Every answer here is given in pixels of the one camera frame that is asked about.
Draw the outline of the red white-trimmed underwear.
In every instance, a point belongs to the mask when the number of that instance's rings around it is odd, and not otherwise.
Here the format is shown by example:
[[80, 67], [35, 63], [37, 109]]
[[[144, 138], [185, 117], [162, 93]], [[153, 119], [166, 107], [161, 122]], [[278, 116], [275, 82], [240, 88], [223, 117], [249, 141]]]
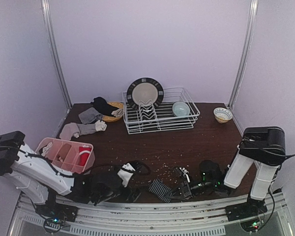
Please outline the red white-trimmed underwear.
[[79, 165], [84, 166], [91, 154], [91, 147], [87, 145], [83, 145], [79, 147], [79, 156], [80, 156], [80, 161]]

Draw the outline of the striped navy underwear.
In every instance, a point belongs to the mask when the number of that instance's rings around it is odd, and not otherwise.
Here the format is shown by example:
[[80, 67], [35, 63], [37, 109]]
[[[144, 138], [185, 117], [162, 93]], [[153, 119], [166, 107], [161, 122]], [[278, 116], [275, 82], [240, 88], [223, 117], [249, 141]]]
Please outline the striped navy underwear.
[[164, 203], [170, 203], [171, 198], [167, 197], [171, 194], [172, 188], [165, 185], [160, 179], [154, 179], [148, 187], [148, 191], [154, 194], [158, 199]]

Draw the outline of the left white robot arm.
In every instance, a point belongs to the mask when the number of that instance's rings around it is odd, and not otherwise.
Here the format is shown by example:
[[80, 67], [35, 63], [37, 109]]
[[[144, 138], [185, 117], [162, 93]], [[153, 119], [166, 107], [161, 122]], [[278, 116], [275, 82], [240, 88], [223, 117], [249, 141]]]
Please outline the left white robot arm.
[[0, 176], [36, 205], [47, 205], [54, 195], [94, 205], [118, 196], [134, 202], [140, 191], [129, 187], [130, 180], [151, 173], [139, 160], [107, 164], [108, 170], [96, 172], [92, 144], [45, 138], [32, 150], [24, 138], [20, 131], [0, 135]]

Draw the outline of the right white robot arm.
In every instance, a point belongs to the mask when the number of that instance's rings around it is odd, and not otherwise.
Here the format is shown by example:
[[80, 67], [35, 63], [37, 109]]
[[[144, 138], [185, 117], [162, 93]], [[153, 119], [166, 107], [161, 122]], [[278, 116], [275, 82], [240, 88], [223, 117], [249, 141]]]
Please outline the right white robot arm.
[[258, 163], [257, 172], [250, 188], [247, 202], [256, 207], [265, 204], [265, 197], [275, 181], [282, 164], [292, 158], [286, 154], [285, 132], [278, 126], [249, 127], [237, 146], [231, 163], [221, 171], [219, 164], [204, 160], [199, 164], [200, 180], [193, 180], [188, 171], [176, 167], [184, 181], [166, 196], [173, 200], [189, 200], [207, 191], [229, 196], [238, 188], [254, 163]]

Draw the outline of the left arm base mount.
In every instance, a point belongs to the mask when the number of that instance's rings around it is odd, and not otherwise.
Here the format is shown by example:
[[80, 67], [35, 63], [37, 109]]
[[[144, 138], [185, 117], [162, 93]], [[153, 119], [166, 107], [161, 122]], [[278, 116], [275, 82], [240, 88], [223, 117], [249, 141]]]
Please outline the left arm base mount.
[[47, 233], [56, 234], [63, 227], [67, 226], [67, 222], [75, 222], [78, 208], [58, 204], [54, 208], [47, 205], [34, 205], [35, 212], [44, 219], [43, 228]]

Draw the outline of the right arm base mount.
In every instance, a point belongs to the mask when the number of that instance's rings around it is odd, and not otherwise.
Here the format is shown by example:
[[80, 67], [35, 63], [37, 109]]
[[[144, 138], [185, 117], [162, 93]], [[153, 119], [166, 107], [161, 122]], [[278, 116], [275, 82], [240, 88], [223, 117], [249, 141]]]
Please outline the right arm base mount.
[[241, 228], [248, 233], [259, 232], [273, 216], [275, 210], [275, 201], [272, 198], [273, 208], [266, 219], [268, 212], [265, 200], [254, 200], [250, 197], [241, 204], [235, 204], [225, 207], [226, 216], [229, 222], [239, 220]]

